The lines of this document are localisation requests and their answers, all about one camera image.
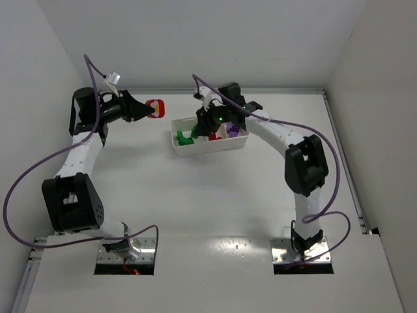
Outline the purple lego brick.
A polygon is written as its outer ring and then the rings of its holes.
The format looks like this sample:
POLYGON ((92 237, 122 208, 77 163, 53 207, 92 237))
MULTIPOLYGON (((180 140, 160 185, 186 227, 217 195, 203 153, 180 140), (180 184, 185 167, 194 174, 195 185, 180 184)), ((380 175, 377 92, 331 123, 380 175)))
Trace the purple lego brick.
POLYGON ((226 128, 227 136, 229 138, 237 137, 240 134, 240 127, 231 122, 226 124, 225 128, 226 128))

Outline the santa lego stack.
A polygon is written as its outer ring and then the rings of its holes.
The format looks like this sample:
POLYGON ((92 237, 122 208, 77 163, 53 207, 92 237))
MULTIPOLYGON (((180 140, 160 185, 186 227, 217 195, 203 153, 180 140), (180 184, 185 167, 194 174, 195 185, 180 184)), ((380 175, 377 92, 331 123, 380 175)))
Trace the santa lego stack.
POLYGON ((149 114, 147 117, 153 119, 163 118, 165 115, 165 103, 161 99, 150 99, 145 103, 147 106, 154 109, 154 112, 149 114))

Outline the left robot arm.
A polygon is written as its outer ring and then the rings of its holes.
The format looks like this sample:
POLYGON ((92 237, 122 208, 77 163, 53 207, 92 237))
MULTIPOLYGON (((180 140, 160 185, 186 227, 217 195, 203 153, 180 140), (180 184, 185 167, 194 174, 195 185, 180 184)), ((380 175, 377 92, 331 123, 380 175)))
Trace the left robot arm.
POLYGON ((104 95, 92 87, 74 92, 69 127, 74 148, 55 177, 44 180, 42 194, 56 232, 100 237, 106 252, 132 260, 139 255, 139 246, 129 236, 126 223, 105 219, 91 175, 106 144, 109 123, 138 121, 158 109, 151 101, 135 100, 127 90, 111 93, 109 100, 104 100, 104 95))

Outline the white divided container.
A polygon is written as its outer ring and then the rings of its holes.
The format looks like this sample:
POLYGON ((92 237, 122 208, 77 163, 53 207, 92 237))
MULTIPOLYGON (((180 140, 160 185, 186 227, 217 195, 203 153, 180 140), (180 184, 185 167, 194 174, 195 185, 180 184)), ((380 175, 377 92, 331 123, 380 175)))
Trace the white divided container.
POLYGON ((234 127, 231 123, 221 124, 217 132, 209 136, 192 136, 197 124, 196 117, 174 119, 171 121, 172 146, 180 157, 216 153, 244 147, 249 132, 234 127))

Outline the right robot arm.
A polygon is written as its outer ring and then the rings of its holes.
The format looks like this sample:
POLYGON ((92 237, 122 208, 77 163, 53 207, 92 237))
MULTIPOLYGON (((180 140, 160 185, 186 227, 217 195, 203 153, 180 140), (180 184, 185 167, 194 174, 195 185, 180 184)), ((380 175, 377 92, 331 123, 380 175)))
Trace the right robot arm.
POLYGON ((284 159, 284 178, 295 197, 295 223, 291 230, 293 250, 304 256, 323 238, 318 220, 307 222, 319 212, 321 187, 328 175, 328 165, 321 139, 303 136, 281 123, 273 123, 262 105, 248 102, 239 84, 232 82, 219 88, 221 105, 213 104, 212 90, 199 86, 194 98, 202 103, 197 110, 197 124, 192 136, 210 136, 220 125, 233 123, 272 146, 284 159))

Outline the left base plate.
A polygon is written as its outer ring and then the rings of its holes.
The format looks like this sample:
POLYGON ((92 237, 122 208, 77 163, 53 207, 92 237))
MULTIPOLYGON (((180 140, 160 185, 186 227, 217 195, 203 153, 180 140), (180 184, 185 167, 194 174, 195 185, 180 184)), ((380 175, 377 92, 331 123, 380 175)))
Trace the left base plate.
POLYGON ((123 261, 138 264, 152 263, 156 252, 156 242, 155 237, 104 240, 98 249, 97 263, 119 264, 123 261))

